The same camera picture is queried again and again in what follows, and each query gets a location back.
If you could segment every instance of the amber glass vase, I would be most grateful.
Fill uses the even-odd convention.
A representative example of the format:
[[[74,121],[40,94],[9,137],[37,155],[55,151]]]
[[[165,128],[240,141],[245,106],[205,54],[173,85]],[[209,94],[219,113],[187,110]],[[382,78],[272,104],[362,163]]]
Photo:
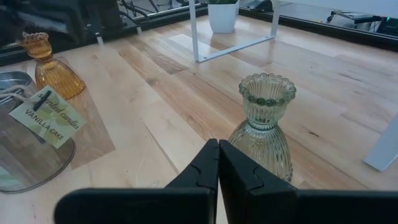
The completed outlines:
[[[229,142],[268,171],[288,182],[292,162],[287,141],[278,120],[295,98],[296,88],[287,78],[274,74],[254,74],[239,84],[247,116]]]
[[[28,34],[18,44],[37,61],[35,79],[38,89],[49,85],[65,100],[83,91],[85,84],[76,73],[68,65],[52,57],[48,34]]]

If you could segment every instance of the string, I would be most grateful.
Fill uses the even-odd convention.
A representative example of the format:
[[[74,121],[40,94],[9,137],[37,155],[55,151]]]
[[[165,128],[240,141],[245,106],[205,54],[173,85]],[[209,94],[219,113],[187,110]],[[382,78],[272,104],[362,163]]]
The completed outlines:
[[[16,90],[23,90],[26,93],[26,95],[28,96],[28,98],[23,97],[20,94],[14,93]],[[5,90],[0,90],[0,99],[9,97],[9,96],[17,98],[18,100],[22,100],[23,102],[31,102],[31,103],[35,102],[34,100],[30,99],[30,97],[33,96],[33,93],[24,85],[14,85]]]

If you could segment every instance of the white plant pot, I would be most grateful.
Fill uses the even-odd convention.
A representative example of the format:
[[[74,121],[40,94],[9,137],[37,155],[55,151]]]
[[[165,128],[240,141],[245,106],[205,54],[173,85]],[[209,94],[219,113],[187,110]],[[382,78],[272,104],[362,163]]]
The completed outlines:
[[[235,4],[209,4],[208,12],[210,27],[214,33],[232,33],[239,14],[239,0]]]

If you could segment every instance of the green glass vase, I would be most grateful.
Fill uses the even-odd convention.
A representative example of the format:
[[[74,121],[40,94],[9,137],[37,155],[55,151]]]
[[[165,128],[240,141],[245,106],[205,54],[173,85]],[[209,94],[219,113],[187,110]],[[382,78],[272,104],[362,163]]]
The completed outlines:
[[[274,74],[254,74],[239,84],[247,116],[229,142],[276,176],[292,180],[289,147],[278,120],[295,98],[296,88],[287,78]]]

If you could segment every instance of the candle tag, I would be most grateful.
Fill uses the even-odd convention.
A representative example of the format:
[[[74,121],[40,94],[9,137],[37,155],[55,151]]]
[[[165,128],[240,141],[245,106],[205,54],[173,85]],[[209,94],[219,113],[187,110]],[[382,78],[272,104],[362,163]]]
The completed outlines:
[[[58,149],[86,121],[49,86],[33,95],[31,100],[38,102],[49,90],[51,94],[37,111],[33,110],[34,103],[24,102],[9,115]]]

